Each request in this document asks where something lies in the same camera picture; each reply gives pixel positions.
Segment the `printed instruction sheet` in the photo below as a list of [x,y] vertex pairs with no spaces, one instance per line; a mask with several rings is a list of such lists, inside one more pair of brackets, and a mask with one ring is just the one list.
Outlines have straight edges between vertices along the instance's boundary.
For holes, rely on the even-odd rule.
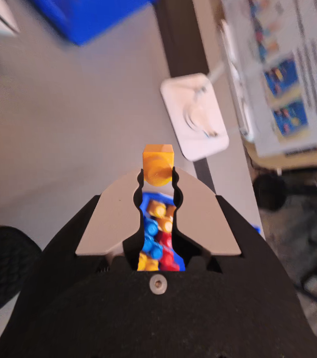
[[317,1],[222,1],[259,157],[317,146]]

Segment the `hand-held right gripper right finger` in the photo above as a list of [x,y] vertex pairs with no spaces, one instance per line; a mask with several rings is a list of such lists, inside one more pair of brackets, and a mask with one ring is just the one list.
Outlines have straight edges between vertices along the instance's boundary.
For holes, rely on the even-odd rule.
[[241,249],[215,193],[196,177],[174,167],[174,250],[187,265],[192,257],[238,257]]

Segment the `yellow mega block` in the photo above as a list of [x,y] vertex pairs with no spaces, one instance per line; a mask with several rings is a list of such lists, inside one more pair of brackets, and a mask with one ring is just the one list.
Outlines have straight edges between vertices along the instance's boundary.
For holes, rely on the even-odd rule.
[[172,181],[174,149],[171,144],[148,144],[143,151],[145,181],[155,187]]

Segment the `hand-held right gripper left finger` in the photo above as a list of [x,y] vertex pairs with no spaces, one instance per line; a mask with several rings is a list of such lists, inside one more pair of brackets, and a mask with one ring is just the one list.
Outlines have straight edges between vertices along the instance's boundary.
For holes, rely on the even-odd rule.
[[112,264],[124,256],[138,269],[144,244],[142,203],[143,169],[123,175],[100,195],[76,248],[77,256],[103,256]]

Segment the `black office chair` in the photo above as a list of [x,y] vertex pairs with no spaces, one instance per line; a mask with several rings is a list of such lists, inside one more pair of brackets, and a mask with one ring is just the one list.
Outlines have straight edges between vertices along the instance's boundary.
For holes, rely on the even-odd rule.
[[317,182],[266,173],[253,189],[268,244],[295,290],[317,303]]

